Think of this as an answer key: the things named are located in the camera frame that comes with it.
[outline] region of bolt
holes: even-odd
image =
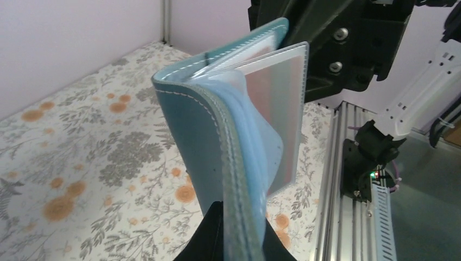
[[[342,69],[342,63],[340,61],[332,63],[332,64],[330,64],[329,69],[332,72],[339,72]]]
[[[333,34],[333,38],[336,41],[343,41],[349,35],[349,31],[346,28],[340,28]]]

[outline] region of metal rail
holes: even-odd
[[[381,241],[379,247],[376,243],[381,235],[376,233],[376,227],[379,226],[376,218],[379,215],[374,212],[378,211],[379,206],[356,202],[340,195],[343,141],[353,140],[356,132],[348,129],[348,126],[362,126],[370,116],[362,108],[343,102],[332,117],[316,217],[316,234],[313,237],[315,249],[310,254],[310,261],[396,260],[393,235],[389,242],[394,254],[392,259],[383,258],[382,253],[378,253],[378,250],[383,249]],[[386,206],[388,209],[384,211],[390,216],[390,205]]]

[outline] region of white wall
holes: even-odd
[[[171,44],[198,54],[236,40],[250,31],[250,0],[174,0]]]
[[[0,119],[161,40],[161,0],[0,0]]]

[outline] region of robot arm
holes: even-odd
[[[404,89],[402,96],[374,117],[375,127],[394,140],[404,139],[417,119],[461,79],[461,42],[440,42],[433,60]]]
[[[344,154],[341,192],[359,201],[371,201],[369,180],[365,177],[398,156],[401,146],[418,118],[447,91],[457,89],[461,80],[461,3],[445,24],[444,37],[435,54],[389,106],[359,128],[351,152]]]

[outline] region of wallet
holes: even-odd
[[[309,46],[279,18],[152,82],[203,215],[222,202],[224,260],[264,260],[267,197],[294,182]]]

